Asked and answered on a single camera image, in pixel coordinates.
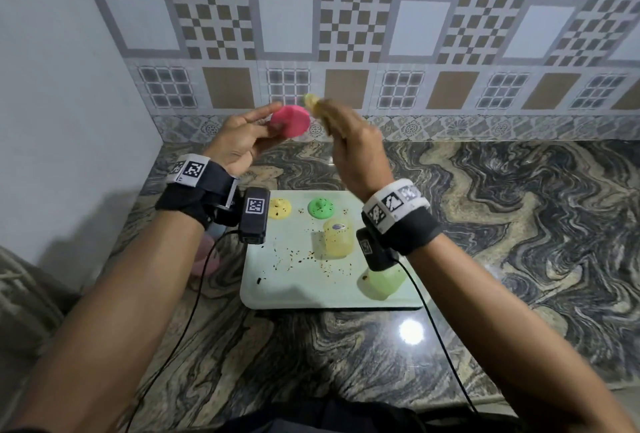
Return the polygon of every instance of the wire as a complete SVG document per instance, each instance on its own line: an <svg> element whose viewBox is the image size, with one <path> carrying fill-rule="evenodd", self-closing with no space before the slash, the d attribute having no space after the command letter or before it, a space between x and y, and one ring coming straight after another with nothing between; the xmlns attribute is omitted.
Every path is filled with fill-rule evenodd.
<svg viewBox="0 0 640 433"><path fill-rule="evenodd" d="M158 377L160 377L160 374L162 374L164 372L164 370L166 369L167 365L169 365L169 362L171 362L171 359L173 358L173 355L175 354L175 351L178 350L178 347L180 347L180 342L182 342L182 339L184 339L184 336L187 333L187 329L189 328L189 324L191 324L191 319L193 318L193 316L196 313L196 307L198 306L198 301L200 301L200 295L202 294L202 284L204 283L204 272L207 269L207 265L209 264L209 259L211 258L211 255L213 254L213 251L216 249L216 246L218 245L218 243L220 243L220 241L222 241L222 238L224 238L225 236L231 235L231 234L237 234L237 232L238 232L237 230L234 230L234 231L228 231L228 232L224 233L223 235L220 236L220 238L218 238L216 240L215 243L213 243L213 246L211 246L211 249L209 250L209 253L207 254L207 259L205 259L204 266L202 267L202 275L200 275L200 283L198 284L198 293L196 294L196 301L193 304L193 309L191 309L191 315L189 316L189 320L187 320L187 324L184 326L184 330L182 331L182 335L180 335L180 339L178 339L178 342L176 342L175 346L173 346L173 350L171 351L171 354L169 354L169 357L166 358L166 360L164 361L164 364L162 364L162 366L160 366L160 369L158 369L156 371L156 373L154 374L153 378L149 382L149 385L147 386L147 388L142 393L142 396L140 396L140 399L138 400L138 404L136 404L136 408L133 410L133 413L132 413L132 415L131 415L131 417L129 419L129 422L127 423L127 428L125 429L125 433L128 433L129 428L131 428L131 424L133 422L133 418L135 417L136 413L140 409L140 406L142 406L142 403L145 400L145 396L147 396L147 393L151 389L151 386L154 385L156 379Z"/></svg>
<svg viewBox="0 0 640 433"><path fill-rule="evenodd" d="M451 371L453 372L453 375L456 377L456 381L458 381L458 385L460 386L460 389L462 389L462 394L464 394L465 399L469 403L469 408L471 408L471 411L473 411L475 413L475 415L479 416L480 413L478 413L478 410L476 409L474 404L471 402L471 398L467 394L467 390L465 389L464 385L462 384L462 381L460 381L460 376L458 375L458 373L456 371L456 368L453 365L451 357L449 357L449 353L447 352L447 348L444 346L444 342L442 340L442 337L440 336L440 332L438 332L438 328L436 327L436 323L433 320L433 316L431 315L431 312L429 311L429 308L427 307L427 303L424 301L424 298L422 297L422 294L420 293L420 288L418 288L418 285L415 283L415 280L413 279L413 276L411 276L411 274L409 273L409 270L406 269L406 267L399 260L394 259L394 261L396 263L398 263L402 267L402 269L404 270L406 275L411 280L411 283L413 284L413 288L415 288L415 291L418 292L418 295L420 296L420 300L422 300L422 304L424 305L424 309L427 311L427 315L429 316L429 320L431 321L431 326L433 327L434 332L436 332L436 337L438 338L438 341L440 342L440 346L442 347L442 351L444 352L444 355L447 358L447 362L449 363L449 367L451 367Z"/></svg>

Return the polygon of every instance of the green lid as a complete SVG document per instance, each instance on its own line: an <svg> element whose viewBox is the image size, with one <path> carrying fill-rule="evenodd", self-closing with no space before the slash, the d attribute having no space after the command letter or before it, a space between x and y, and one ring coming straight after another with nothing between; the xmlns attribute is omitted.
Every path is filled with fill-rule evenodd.
<svg viewBox="0 0 640 433"><path fill-rule="evenodd" d="M316 219L328 219L333 216L333 203L329 199L316 198L309 203L307 210Z"/></svg>

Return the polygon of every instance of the person's left hand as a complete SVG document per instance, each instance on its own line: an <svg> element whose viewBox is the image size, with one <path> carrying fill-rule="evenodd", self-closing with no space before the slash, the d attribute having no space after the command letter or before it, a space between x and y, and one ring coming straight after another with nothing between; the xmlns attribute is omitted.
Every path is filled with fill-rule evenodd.
<svg viewBox="0 0 640 433"><path fill-rule="evenodd" d="M275 113L281 106L276 102L243 115L230 116L203 155L223 166L229 174L240 177L253 159L286 140L280 135L280 129L255 123Z"/></svg>

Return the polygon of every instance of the qr code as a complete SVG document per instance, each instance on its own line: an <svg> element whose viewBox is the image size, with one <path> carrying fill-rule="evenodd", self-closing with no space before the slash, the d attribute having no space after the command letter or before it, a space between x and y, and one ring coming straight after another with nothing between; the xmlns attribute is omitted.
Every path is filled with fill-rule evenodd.
<svg viewBox="0 0 640 433"><path fill-rule="evenodd" d="M382 209L380 209L379 205L375 205L373 206L369 212L367 212L367 215L369 216L369 219L371 219L371 222L373 222L373 224L375 224L376 226L378 226L380 224L380 221L385 219L385 213L382 211Z"/></svg>
<svg viewBox="0 0 640 433"><path fill-rule="evenodd" d="M262 214L263 212L264 212L264 199L247 198L246 200L247 214Z"/></svg>
<svg viewBox="0 0 640 433"><path fill-rule="evenodd" d="M420 191L416 186L404 186L398 192L403 196L405 202L413 201L420 197Z"/></svg>
<svg viewBox="0 0 640 433"><path fill-rule="evenodd" d="M366 239L363 239L362 241L358 241L360 243L360 247L362 248L362 252L364 254L373 254L373 251L371 249L371 244L369 244L369 241Z"/></svg>
<svg viewBox="0 0 640 433"><path fill-rule="evenodd" d="M205 165L200 162L191 162L187 164L187 166L182 171L182 175L185 177L199 177L202 171L204 170Z"/></svg>
<svg viewBox="0 0 640 433"><path fill-rule="evenodd" d="M387 197L382 199L382 203L387 206L389 211L395 211L402 204L404 204L396 195L396 193L391 193Z"/></svg>
<svg viewBox="0 0 640 433"><path fill-rule="evenodd" d="M175 162L175 164L173 165L173 169L171 169L171 171L169 173L170 174L177 174L178 172L180 172L180 169L182 169L183 165L184 165L184 161Z"/></svg>

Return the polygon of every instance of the person's right hand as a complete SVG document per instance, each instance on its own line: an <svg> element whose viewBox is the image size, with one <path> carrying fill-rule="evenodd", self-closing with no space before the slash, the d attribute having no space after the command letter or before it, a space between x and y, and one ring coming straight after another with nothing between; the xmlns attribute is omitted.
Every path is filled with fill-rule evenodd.
<svg viewBox="0 0 640 433"><path fill-rule="evenodd" d="M382 146L382 133L354 110L333 100L317 103L333 135L333 163L358 199L369 198L395 179Z"/></svg>

